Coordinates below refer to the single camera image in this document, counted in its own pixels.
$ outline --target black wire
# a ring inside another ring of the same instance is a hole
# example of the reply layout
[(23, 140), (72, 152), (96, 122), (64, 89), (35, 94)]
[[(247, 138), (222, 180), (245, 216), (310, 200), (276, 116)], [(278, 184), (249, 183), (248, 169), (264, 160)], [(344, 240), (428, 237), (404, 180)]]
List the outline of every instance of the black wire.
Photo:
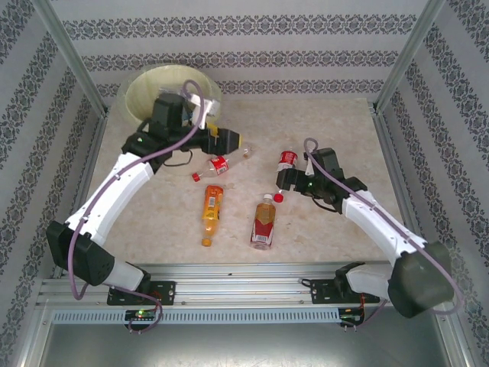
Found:
[(163, 166), (165, 167), (182, 167), (182, 166), (186, 166), (188, 163), (190, 163), (190, 161), (192, 160), (193, 158), (193, 153), (192, 151), (189, 151), (190, 153), (190, 157), (189, 157), (189, 160), (186, 162), (186, 163), (178, 163), (178, 164), (166, 164), (163, 162)]
[(321, 208), (321, 209), (328, 210), (328, 211), (329, 211), (329, 212), (331, 212), (331, 213), (337, 213), (337, 211), (336, 211), (335, 209), (331, 209), (331, 208), (328, 208), (327, 206), (323, 206), (323, 205), (321, 205), (321, 204), (320, 204), (320, 203), (318, 203), (318, 202), (316, 201), (316, 199), (314, 199), (314, 198), (313, 198), (313, 202), (314, 202), (314, 203), (315, 203), (315, 204), (316, 204), (316, 205), (317, 205), (319, 208)]
[(311, 280), (310, 279), (301, 279), (300, 280), (300, 283), (304, 286), (304, 287), (308, 287), (308, 288), (311, 288)]

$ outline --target marble surface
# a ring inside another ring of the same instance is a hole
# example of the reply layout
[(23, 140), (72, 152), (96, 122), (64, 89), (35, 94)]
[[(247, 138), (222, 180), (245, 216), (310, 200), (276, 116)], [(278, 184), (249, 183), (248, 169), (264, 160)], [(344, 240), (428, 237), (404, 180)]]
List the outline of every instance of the marble surface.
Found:
[[(207, 156), (197, 151), (190, 166), (166, 168), (142, 187), (116, 220), (105, 248), (113, 255), (144, 263), (267, 263), (383, 260), (383, 253), (353, 223), (314, 205), (298, 193), (285, 193), (277, 206), (273, 247), (249, 244), (256, 205), (277, 189), (280, 152), (314, 137), (321, 148), (336, 150), (345, 175), (365, 182), (377, 200), (400, 219), (399, 209), (365, 99), (224, 101), (219, 126), (240, 132), (253, 144), (253, 156), (225, 174), (194, 183), (190, 173)], [(134, 126), (117, 110), (108, 119), (90, 192), (103, 181)], [(172, 161), (185, 161), (179, 152)], [(305, 161), (299, 168), (305, 169)], [(204, 190), (225, 189), (221, 223), (212, 247), (201, 243)]]

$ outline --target red bottle cap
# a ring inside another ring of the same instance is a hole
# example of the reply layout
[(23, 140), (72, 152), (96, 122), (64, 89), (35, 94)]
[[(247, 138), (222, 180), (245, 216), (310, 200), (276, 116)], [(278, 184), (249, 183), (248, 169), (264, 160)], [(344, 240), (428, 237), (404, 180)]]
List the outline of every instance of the red bottle cap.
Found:
[(274, 201), (275, 201), (275, 203), (282, 203), (283, 202), (283, 195), (281, 193), (276, 193), (274, 195)]

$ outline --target striped wall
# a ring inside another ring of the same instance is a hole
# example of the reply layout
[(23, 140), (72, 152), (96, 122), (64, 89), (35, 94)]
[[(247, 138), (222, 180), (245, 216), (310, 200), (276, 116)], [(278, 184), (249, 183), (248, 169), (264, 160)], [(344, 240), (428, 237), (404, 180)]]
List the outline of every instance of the striped wall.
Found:
[(489, 365), (489, 1), (449, 0), (384, 111), (423, 235), (445, 243), (475, 365)]
[(374, 100), (426, 0), (55, 0), (106, 102), (135, 70), (179, 63), (229, 98)]
[(98, 116), (32, 4), (0, 2), (0, 366), (17, 358), (45, 229), (73, 211)]

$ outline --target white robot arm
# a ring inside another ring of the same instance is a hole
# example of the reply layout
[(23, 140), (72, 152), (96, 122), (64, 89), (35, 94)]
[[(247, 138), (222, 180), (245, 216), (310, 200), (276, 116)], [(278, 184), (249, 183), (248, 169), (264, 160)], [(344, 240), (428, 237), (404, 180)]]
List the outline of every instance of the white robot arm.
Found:
[[(199, 97), (194, 95), (189, 96), (189, 101), (195, 104), (198, 110), (203, 110), (201, 121), (204, 123), (193, 119), (194, 124), (199, 123), (200, 130), (188, 138), (180, 146), (180, 150), (200, 148), (207, 154), (224, 155), (239, 147), (238, 133), (215, 126), (206, 128), (206, 116), (217, 111), (218, 101), (204, 99), (204, 106), (200, 106)], [(154, 103), (151, 118), (145, 120), (137, 132), (128, 138), (117, 163), (89, 200), (65, 223), (50, 223), (46, 234), (56, 265), (68, 270), (70, 241), (82, 223), (74, 247), (73, 273), (91, 285), (103, 283), (145, 294), (151, 276), (140, 268), (114, 258), (102, 247), (114, 221), (134, 194), (153, 177), (163, 162), (172, 156), (171, 151), (165, 155), (156, 153), (180, 141), (192, 129), (182, 126), (185, 103), (182, 96), (162, 93)], [(141, 160), (150, 154), (156, 156), (147, 161)], [(118, 172), (129, 164), (135, 166), (119, 176)], [(105, 188), (106, 191), (100, 196), (99, 192), (110, 180), (113, 180), (112, 184)], [(92, 206), (92, 209), (89, 215), (85, 216), (88, 206)]]
[(337, 270), (335, 285), (340, 294), (372, 294), (390, 300), (405, 317), (413, 317), (453, 298), (454, 289), (445, 276), (412, 245), (434, 258), (448, 273), (448, 250), (440, 242), (427, 243), (393, 218), (356, 177), (345, 178), (336, 153), (331, 148), (312, 153), (316, 163), (335, 180), (324, 176), (308, 161), (308, 169), (289, 168), (278, 173), (277, 186), (293, 190), (314, 200), (322, 199), (337, 213), (356, 223), (386, 255), (388, 264), (353, 263)]

